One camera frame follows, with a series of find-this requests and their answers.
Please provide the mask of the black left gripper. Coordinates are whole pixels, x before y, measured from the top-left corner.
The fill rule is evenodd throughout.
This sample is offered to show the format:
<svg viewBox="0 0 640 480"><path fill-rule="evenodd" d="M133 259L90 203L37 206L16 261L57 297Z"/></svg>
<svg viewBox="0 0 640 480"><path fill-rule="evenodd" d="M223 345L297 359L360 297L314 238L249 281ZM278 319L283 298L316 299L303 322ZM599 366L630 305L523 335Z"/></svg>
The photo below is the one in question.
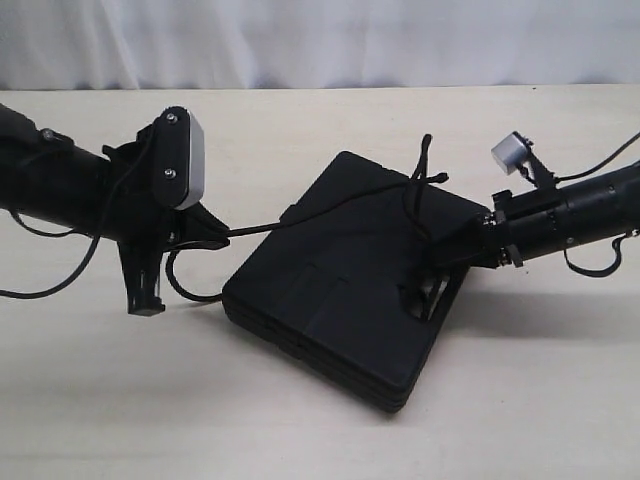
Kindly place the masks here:
<svg viewBox="0 0 640 480"><path fill-rule="evenodd" d="M230 240L185 240L170 244L177 212L191 205L191 112L170 106L118 147L103 146L116 188L105 227L117 242L127 311L153 316L165 306L159 294L164 252L217 251ZM192 236L227 236L229 227L202 203L185 210L185 231Z"/></svg>

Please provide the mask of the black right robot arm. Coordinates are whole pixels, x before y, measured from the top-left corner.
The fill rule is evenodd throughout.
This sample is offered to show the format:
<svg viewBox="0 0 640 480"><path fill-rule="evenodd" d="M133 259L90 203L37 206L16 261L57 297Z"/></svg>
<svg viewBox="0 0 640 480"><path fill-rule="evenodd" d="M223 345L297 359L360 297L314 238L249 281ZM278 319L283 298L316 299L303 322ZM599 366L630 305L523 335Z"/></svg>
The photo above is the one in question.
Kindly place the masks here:
<svg viewBox="0 0 640 480"><path fill-rule="evenodd" d="M544 186L515 195L494 194L494 207L463 215L442 236L422 222L417 230L426 253L414 277L401 289L404 310L428 322L457 294L466 272L496 269L562 253L608 239L612 263L601 269L566 266L588 278L606 278L622 264L621 244L639 233L639 166L632 164L564 188Z"/></svg>

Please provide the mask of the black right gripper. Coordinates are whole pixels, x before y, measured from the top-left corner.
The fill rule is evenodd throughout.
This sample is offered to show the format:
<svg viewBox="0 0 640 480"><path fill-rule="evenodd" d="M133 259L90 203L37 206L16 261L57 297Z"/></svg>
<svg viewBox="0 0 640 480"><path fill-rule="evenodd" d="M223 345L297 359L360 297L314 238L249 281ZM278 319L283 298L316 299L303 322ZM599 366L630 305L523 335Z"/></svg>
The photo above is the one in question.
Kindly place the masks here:
<svg viewBox="0 0 640 480"><path fill-rule="evenodd" d="M560 211L565 195L558 189L519 195L503 190L492 199L494 211L486 217L422 216L430 242L422 258L422 272L410 278L405 290L405 308L417 320L433 316L450 280L447 271L461 266L521 267L528 260L563 249Z"/></svg>

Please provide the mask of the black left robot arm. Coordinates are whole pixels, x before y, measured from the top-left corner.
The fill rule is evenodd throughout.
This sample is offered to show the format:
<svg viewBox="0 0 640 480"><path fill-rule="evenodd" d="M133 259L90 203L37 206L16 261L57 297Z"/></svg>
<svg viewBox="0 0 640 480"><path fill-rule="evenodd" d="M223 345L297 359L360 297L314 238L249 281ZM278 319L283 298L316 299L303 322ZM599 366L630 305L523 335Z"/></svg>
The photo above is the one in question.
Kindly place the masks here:
<svg viewBox="0 0 640 480"><path fill-rule="evenodd" d="M205 163L203 129L182 106L165 108L133 141L104 146L101 154L3 106L2 209L14 218L63 226L91 243L59 284L36 292L4 290L2 297L36 300L60 292L84 272L99 242L109 239L118 248L128 312L164 312L159 294L164 255L215 251L230 243L229 227L201 203Z"/></svg>

